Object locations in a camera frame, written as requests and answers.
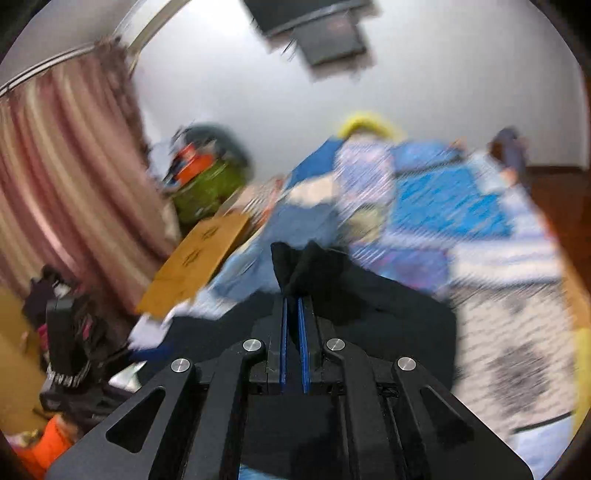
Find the bed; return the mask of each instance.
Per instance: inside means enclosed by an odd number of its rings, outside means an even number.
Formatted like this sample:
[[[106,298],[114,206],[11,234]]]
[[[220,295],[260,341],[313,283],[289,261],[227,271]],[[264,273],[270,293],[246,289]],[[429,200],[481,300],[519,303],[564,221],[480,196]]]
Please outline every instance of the bed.
[[[451,304],[452,393],[542,478],[589,409],[589,294],[526,188],[508,186],[482,152],[402,141],[398,132],[345,141],[348,130],[291,172],[275,217],[309,217],[294,239],[303,245],[334,229],[324,241],[337,238],[364,268]],[[334,211],[334,225],[326,213],[318,217],[319,205]],[[156,337],[175,316],[215,320],[251,292],[276,288],[258,265],[275,221],[193,301],[175,307]],[[265,476],[241,469],[242,478],[250,475]]]

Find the pink curtain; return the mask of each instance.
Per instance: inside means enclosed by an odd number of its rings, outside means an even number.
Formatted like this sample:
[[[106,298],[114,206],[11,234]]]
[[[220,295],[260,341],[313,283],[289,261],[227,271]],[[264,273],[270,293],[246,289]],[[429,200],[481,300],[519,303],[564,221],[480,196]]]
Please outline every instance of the pink curtain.
[[[0,98],[0,282],[44,264],[132,312],[174,249],[125,55],[103,43]]]

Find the silver screw head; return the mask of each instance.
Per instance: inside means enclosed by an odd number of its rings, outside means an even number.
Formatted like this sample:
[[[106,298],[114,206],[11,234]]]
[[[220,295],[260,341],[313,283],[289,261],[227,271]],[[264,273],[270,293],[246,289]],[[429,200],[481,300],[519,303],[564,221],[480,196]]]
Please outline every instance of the silver screw head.
[[[409,356],[402,356],[398,359],[398,366],[400,367],[400,370],[410,372],[411,370],[414,370],[417,363]]]
[[[242,344],[242,348],[244,348],[244,350],[246,350],[247,352],[256,352],[260,347],[262,347],[262,343],[260,340],[257,340],[256,338],[250,338],[248,340],[245,340]]]
[[[170,364],[170,368],[173,369],[173,372],[178,374],[186,372],[190,366],[191,362],[186,358],[177,358],[172,364]]]
[[[328,348],[328,350],[338,352],[345,348],[345,342],[342,341],[340,338],[331,338],[328,342],[326,342],[326,347]]]

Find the white wall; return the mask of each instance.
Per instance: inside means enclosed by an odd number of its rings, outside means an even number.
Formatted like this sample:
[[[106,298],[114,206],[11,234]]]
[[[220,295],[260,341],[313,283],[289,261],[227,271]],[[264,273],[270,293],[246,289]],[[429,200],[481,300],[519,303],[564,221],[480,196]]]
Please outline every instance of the white wall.
[[[582,74],[528,0],[374,0],[361,28],[374,66],[315,79],[251,25],[241,0],[191,0],[144,48],[135,82],[148,135],[227,125],[260,179],[294,167],[352,112],[375,111],[415,138],[486,144],[507,125],[535,164],[587,161]]]
[[[51,0],[0,64],[0,85],[63,51],[112,34],[136,0]]]

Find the cardboard box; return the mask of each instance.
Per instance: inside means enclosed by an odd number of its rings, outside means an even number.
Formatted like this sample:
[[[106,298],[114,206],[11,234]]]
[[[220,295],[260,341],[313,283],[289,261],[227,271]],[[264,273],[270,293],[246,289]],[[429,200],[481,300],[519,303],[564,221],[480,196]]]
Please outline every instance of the cardboard box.
[[[156,273],[136,312],[163,319],[176,304],[193,298],[244,240],[248,219],[231,213],[199,222]]]

